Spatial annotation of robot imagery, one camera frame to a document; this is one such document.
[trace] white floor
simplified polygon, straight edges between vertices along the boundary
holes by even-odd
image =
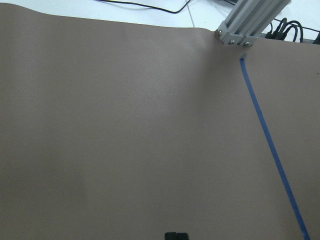
[[[153,5],[176,11],[186,0],[131,0],[132,2]],[[100,19],[108,21],[155,25],[178,28],[205,28],[211,31],[217,29],[232,9],[232,5],[223,0],[191,0],[188,7],[178,14],[143,8],[140,6],[106,3],[97,0],[0,0],[0,3],[20,5],[41,13],[52,15]],[[319,21],[320,0],[291,0],[278,19],[286,17],[288,21],[297,20],[304,27],[320,30]],[[275,28],[279,23],[273,21]],[[318,33],[304,30],[305,39],[315,39]],[[291,41],[293,34],[288,34]]]

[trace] brown surface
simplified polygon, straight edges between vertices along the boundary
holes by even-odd
[[[0,4],[0,239],[320,236],[320,47]]]

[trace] blue tape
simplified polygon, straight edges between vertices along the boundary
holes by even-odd
[[[242,74],[243,74],[246,86],[247,86],[247,88],[249,90],[249,93],[250,93],[250,96],[251,96],[251,99],[252,99],[256,114],[259,117],[260,124],[262,126],[263,131],[264,131],[265,138],[266,138],[266,140],[267,140],[267,142],[269,144],[269,148],[271,150],[275,165],[276,165],[276,167],[278,169],[278,172],[280,174],[282,183],[284,185],[286,194],[287,194],[287,196],[288,196],[288,198],[290,200],[292,209],[294,211],[296,220],[297,220],[297,222],[299,224],[299,227],[300,227],[300,230],[301,230],[302,235],[304,237],[304,240],[310,240],[310,237],[309,237],[305,222],[304,222],[304,220],[302,218],[302,215],[300,213],[300,210],[298,208],[298,204],[296,202],[294,193],[292,192],[292,189],[290,187],[290,184],[289,184],[289,181],[287,179],[285,170],[284,170],[284,168],[283,168],[283,166],[281,164],[280,158],[278,156],[274,141],[271,138],[271,134],[269,132],[269,129],[268,129],[267,123],[265,121],[264,115],[263,115],[263,113],[261,111],[261,108],[259,106],[257,97],[256,97],[255,92],[254,92],[254,89],[253,89],[253,87],[251,85],[250,78],[249,78],[249,75],[248,75],[248,72],[247,72],[247,68],[246,68],[246,63],[245,63],[245,58],[246,57],[247,57],[247,54],[245,54],[243,57],[240,58],[241,70],[242,70]]]

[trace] blue tape strip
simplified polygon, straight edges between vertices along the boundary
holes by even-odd
[[[305,225],[304,220],[302,218],[302,215],[301,215],[301,213],[299,211],[298,204],[296,202],[294,193],[292,192],[292,189],[290,187],[290,184],[289,184],[289,181],[287,179],[285,170],[284,170],[284,168],[283,168],[283,166],[281,164],[280,158],[278,156],[274,141],[271,138],[271,134],[269,132],[269,129],[268,129],[267,123],[265,121],[264,115],[262,114],[262,111],[260,109],[258,100],[257,100],[255,92],[254,92],[254,89],[253,89],[253,87],[251,85],[250,78],[249,78],[249,75],[248,75],[248,72],[247,72],[247,68],[246,68],[246,63],[245,63],[245,58],[246,57],[247,57],[247,55],[245,54],[243,57],[240,58],[241,70],[242,70],[242,74],[243,74],[246,86],[247,86],[247,88],[249,90],[249,93],[250,93],[250,96],[251,96],[251,99],[252,99],[256,114],[259,117],[260,124],[262,126],[263,131],[264,131],[265,138],[266,138],[266,140],[267,140],[267,142],[269,144],[269,148],[271,150],[275,165],[276,165],[276,167],[278,169],[278,172],[280,174],[282,183],[284,185],[286,194],[288,195],[288,198],[290,200],[292,209],[294,211],[296,220],[297,220],[297,222],[299,224],[299,227],[300,227],[300,230],[301,230],[302,235],[304,237],[304,240],[310,240],[306,225]]]

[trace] grout line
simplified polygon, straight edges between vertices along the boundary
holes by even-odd
[[[190,15],[190,18],[191,18],[192,26],[195,28],[195,23],[194,23],[194,20],[192,18],[191,12],[190,12],[189,4],[186,7],[188,8],[188,11],[189,11],[189,15]]]

